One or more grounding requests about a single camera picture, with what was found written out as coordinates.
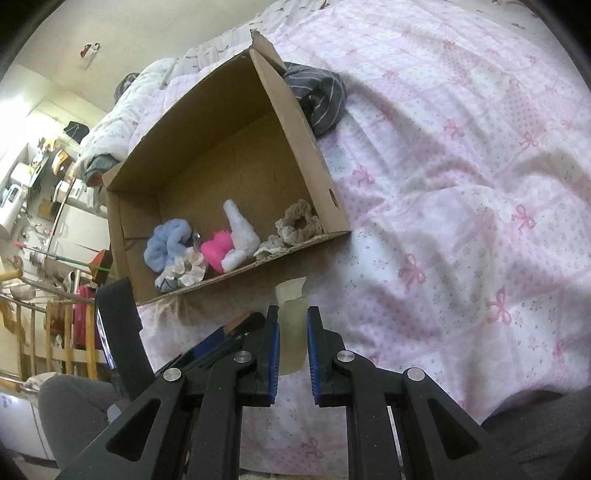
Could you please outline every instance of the white plush toy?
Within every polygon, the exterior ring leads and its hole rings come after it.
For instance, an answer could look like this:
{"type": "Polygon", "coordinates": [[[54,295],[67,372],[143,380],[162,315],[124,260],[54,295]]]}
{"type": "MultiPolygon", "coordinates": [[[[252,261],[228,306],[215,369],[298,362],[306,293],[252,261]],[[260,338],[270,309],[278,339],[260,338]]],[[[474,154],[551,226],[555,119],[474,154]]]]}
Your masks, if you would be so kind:
{"type": "Polygon", "coordinates": [[[248,220],[242,216],[233,200],[226,200],[223,210],[232,229],[234,249],[230,250],[222,260],[222,268],[224,272],[231,272],[254,255],[261,244],[261,239],[258,238],[248,220]]]}

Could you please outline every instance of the cardboard box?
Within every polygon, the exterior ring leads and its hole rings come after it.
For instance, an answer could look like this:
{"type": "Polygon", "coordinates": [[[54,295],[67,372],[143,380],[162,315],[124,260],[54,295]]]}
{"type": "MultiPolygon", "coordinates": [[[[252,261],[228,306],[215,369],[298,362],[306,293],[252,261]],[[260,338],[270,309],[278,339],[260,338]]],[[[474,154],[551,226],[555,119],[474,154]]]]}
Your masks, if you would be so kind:
{"type": "Polygon", "coordinates": [[[283,81],[284,71],[273,45],[253,32],[250,48],[187,92],[128,159],[105,175],[115,268],[119,277],[131,279],[138,303],[163,296],[154,287],[157,274],[143,258],[154,228],[183,218],[207,240],[212,232],[229,229],[222,208],[228,198],[262,241],[277,234],[275,221],[299,199],[313,206],[324,234],[223,275],[210,268],[211,278],[171,294],[222,281],[350,231],[314,135],[283,81]]]}

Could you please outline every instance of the striped fabric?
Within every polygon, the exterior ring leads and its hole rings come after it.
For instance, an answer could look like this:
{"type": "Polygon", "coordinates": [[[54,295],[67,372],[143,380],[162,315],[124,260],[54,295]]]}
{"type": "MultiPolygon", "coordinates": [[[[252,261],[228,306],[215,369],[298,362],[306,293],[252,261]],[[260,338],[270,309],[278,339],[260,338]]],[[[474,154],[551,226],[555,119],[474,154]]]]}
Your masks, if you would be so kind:
{"type": "Polygon", "coordinates": [[[338,73],[285,62],[285,82],[298,99],[315,136],[326,132],[345,111],[347,93],[338,73]]]}

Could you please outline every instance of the metal screw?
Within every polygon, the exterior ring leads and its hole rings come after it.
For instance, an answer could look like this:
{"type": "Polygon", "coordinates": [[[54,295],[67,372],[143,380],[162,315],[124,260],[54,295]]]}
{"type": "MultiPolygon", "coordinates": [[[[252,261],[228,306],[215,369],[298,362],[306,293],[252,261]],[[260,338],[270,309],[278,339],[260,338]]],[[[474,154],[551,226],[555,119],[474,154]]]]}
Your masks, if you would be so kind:
{"type": "Polygon", "coordinates": [[[355,360],[355,354],[353,352],[349,352],[348,350],[341,350],[336,354],[336,359],[340,362],[348,364],[349,362],[355,360]]]}
{"type": "Polygon", "coordinates": [[[407,375],[411,380],[414,380],[415,382],[420,382],[425,378],[425,372],[417,367],[409,368],[407,375]]]}
{"type": "Polygon", "coordinates": [[[240,350],[239,352],[236,352],[236,355],[234,355],[234,360],[239,364],[245,364],[246,362],[249,362],[251,358],[252,353],[247,350],[240,350]]]}
{"type": "Polygon", "coordinates": [[[163,377],[167,382],[176,382],[182,374],[178,368],[172,367],[164,372],[163,377]]]}

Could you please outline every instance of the beige lace scrunchie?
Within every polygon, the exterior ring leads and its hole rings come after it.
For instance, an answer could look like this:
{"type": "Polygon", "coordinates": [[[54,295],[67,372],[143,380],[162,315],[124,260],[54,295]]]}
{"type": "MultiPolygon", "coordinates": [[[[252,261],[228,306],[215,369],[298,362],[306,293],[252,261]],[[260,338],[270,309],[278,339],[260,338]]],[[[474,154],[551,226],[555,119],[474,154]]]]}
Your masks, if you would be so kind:
{"type": "Polygon", "coordinates": [[[281,220],[275,222],[277,234],[287,245],[298,245],[306,240],[322,234],[322,224],[316,215],[312,215],[312,207],[305,200],[298,200],[291,205],[281,220]],[[304,228],[296,229],[295,222],[303,218],[306,220],[304,228]]]}

